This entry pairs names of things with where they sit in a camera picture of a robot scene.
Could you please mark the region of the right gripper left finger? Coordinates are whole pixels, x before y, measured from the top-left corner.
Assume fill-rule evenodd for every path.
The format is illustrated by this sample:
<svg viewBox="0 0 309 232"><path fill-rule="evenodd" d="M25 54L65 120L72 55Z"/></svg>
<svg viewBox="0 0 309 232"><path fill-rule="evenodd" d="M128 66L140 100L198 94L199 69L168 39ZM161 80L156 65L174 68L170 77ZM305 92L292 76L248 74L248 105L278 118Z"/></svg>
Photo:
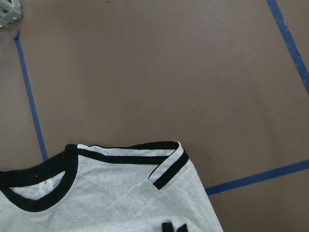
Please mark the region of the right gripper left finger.
<svg viewBox="0 0 309 232"><path fill-rule="evenodd" d="M173 227L172 222L163 222L162 232L174 232L174 227Z"/></svg>

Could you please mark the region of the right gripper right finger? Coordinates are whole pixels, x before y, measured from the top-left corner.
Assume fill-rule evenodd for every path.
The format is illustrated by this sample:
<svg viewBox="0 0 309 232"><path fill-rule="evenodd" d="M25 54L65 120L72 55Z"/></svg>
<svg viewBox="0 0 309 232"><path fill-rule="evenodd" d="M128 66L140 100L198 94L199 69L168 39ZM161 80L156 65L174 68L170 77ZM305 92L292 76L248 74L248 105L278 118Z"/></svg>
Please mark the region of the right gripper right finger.
<svg viewBox="0 0 309 232"><path fill-rule="evenodd" d="M187 224L181 225L181 226L176 230L176 232L188 232Z"/></svg>

